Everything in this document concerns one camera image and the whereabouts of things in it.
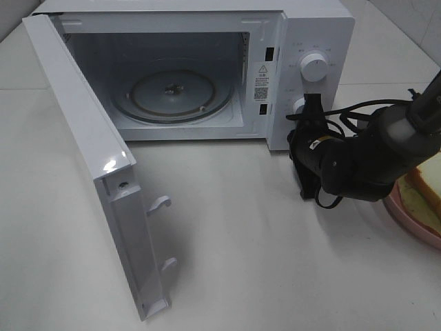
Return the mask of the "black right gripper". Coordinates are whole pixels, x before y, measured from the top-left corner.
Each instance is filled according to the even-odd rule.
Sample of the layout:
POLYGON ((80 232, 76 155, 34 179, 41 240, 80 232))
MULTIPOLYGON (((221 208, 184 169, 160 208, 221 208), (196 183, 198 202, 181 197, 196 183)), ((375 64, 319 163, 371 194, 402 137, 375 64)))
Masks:
POLYGON ((287 136, 289 158, 302 199, 319 200, 323 189, 323 159, 344 141, 345 134, 337 123, 324 116, 321 94, 304 94, 304 99, 302 115, 296 118, 297 126, 287 136))

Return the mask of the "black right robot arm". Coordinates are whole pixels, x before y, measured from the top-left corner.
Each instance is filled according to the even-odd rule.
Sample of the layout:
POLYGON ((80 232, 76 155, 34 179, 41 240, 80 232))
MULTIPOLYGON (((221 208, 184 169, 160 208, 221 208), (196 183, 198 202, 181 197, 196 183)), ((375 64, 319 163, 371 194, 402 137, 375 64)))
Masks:
POLYGON ((440 150, 440 75, 410 100, 379 99, 324 111, 320 94, 306 94, 302 112, 288 134, 304 200, 320 192, 335 197, 377 201, 398 178, 440 150))

